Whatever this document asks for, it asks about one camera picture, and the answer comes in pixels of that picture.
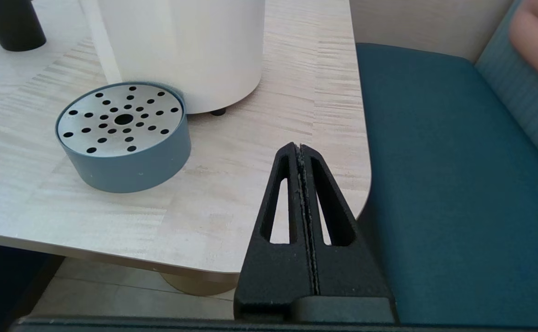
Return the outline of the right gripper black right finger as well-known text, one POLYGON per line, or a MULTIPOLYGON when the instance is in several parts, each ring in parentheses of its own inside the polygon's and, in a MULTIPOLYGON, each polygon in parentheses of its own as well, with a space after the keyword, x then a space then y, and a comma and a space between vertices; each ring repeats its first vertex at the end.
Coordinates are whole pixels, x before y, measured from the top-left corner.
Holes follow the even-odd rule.
POLYGON ((391 300, 378 262, 324 158, 302 145, 301 165, 313 292, 391 300))

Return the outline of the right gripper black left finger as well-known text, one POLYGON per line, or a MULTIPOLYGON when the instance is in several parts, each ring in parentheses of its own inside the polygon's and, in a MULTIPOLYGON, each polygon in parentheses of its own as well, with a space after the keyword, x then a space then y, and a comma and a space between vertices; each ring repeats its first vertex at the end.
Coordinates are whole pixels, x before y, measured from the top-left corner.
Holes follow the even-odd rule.
POLYGON ((307 191, 302 148, 278 149, 248 243, 234 297, 237 320, 283 321, 294 301, 316 294, 313 260, 315 200, 307 191), (288 243, 271 243, 281 183, 287 187, 288 243))

